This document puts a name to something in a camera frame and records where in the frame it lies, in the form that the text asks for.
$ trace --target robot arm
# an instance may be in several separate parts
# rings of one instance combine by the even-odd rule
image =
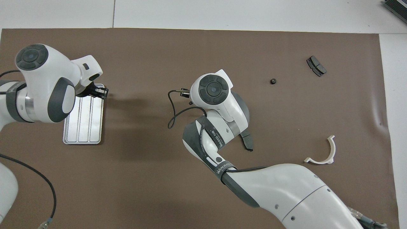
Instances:
[[[104,99],[108,92],[94,86],[103,71],[90,55],[71,61],[47,45],[34,44],[23,48],[15,63],[25,82],[0,79],[0,130],[14,121],[60,122],[71,112],[76,95]]]
[[[188,151],[241,200],[271,212],[288,229],[361,229],[344,203],[307,168],[281,164],[241,172],[218,154],[249,123],[249,110],[232,86],[223,70],[192,85],[192,102],[210,110],[185,127],[182,140]]]
[[[0,223],[10,210],[18,192],[18,184],[14,174],[0,163]]]

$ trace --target metal tray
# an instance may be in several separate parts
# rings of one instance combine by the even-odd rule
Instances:
[[[76,97],[75,105],[63,126],[62,141],[69,145],[96,145],[102,136],[103,99]]]

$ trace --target brown work surface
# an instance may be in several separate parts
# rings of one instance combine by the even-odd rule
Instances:
[[[15,69],[18,51],[35,43],[70,59],[93,55],[104,72],[96,83],[109,88],[99,145],[65,145],[63,123],[12,123],[0,133],[1,153],[54,184],[51,228],[283,228],[271,213],[239,200],[184,147],[183,129],[201,111],[187,111],[167,129],[167,92],[221,68],[249,107],[255,145],[248,152],[233,139],[220,151],[226,160],[238,168],[304,165],[346,205],[398,228],[377,34],[4,29],[0,72]],[[308,67],[312,55],[324,76]],[[178,111],[189,107],[186,98],[173,100]],[[335,162],[304,163],[329,155],[330,135]],[[36,228],[52,209],[49,187],[30,170],[1,163],[20,190],[0,228]]]

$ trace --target white semicircular bracket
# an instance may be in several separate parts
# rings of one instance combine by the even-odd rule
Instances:
[[[333,163],[333,157],[335,156],[335,152],[336,152],[336,146],[335,146],[335,142],[333,141],[333,138],[335,137],[335,135],[331,135],[328,138],[329,144],[331,145],[331,152],[328,156],[327,159],[323,160],[323,161],[314,161],[313,159],[311,159],[310,157],[307,157],[304,161],[305,162],[312,162],[315,164],[332,164]]]

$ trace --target velcro strap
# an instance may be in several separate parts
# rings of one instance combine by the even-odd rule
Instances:
[[[230,163],[230,161],[222,161],[217,167],[215,167],[215,171],[214,171],[215,176],[219,180],[221,180],[224,172],[230,167],[234,167],[234,165],[232,163]]]
[[[24,120],[20,114],[18,113],[17,110],[17,92],[23,88],[25,88],[27,84],[25,82],[18,82],[15,83],[13,86],[11,86],[7,91],[6,91],[6,105],[7,105],[7,110],[10,114],[10,116],[18,121],[18,122],[29,122]]]
[[[209,119],[205,116],[200,116],[197,121],[201,124],[201,126],[205,129],[208,133],[209,137],[215,142],[218,150],[225,146],[225,141],[223,140],[222,136],[220,135],[219,131],[215,128],[215,126],[209,121]]]

